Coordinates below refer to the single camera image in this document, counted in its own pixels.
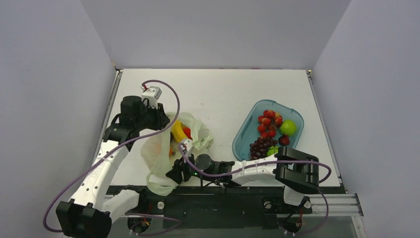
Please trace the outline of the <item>yellow fake banana bunch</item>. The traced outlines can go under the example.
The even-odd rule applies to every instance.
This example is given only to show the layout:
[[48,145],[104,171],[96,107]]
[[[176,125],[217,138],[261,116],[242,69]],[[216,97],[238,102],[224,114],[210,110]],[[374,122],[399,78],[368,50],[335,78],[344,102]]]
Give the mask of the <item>yellow fake banana bunch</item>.
[[188,136],[185,134],[182,128],[182,123],[179,120],[176,120],[172,127],[171,127],[171,133],[174,137],[174,140],[177,143],[180,143],[184,139],[188,139]]

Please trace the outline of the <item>light green plastic bag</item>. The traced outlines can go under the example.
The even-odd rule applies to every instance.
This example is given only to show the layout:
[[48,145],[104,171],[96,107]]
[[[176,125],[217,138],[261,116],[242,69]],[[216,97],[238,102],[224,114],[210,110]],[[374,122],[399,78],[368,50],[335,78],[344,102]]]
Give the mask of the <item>light green plastic bag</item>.
[[[213,144],[213,135],[208,127],[187,112],[179,113],[177,120],[181,121],[183,126],[190,128],[194,146],[193,152],[207,152]],[[173,156],[168,155],[170,147],[173,150]],[[177,183],[165,176],[172,169],[175,160],[181,157],[178,151],[178,143],[171,139],[170,129],[149,137],[144,142],[140,155],[150,170],[146,176],[146,184],[151,192],[167,196],[178,187]]]

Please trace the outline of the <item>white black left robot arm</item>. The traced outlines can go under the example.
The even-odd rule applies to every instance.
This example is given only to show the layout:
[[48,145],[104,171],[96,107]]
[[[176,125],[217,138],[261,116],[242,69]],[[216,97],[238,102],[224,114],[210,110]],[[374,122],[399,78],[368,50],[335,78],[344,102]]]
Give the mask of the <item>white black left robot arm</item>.
[[144,129],[156,132],[170,123],[163,104],[152,96],[126,96],[120,113],[105,130],[92,169],[69,201],[59,202],[55,212],[64,235],[73,238],[105,238],[114,211],[104,207],[108,187],[123,159]]

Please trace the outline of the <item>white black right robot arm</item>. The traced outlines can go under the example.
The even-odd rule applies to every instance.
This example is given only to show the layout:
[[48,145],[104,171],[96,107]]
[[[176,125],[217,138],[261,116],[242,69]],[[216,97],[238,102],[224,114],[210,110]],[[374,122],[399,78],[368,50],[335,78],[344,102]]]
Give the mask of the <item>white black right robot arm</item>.
[[319,159],[310,154],[282,147],[274,154],[253,161],[214,161],[208,154],[187,160],[177,159],[166,177],[177,184],[191,177],[214,182],[223,187],[237,187],[260,180],[276,180],[284,185],[279,205],[291,212],[305,195],[319,191]]

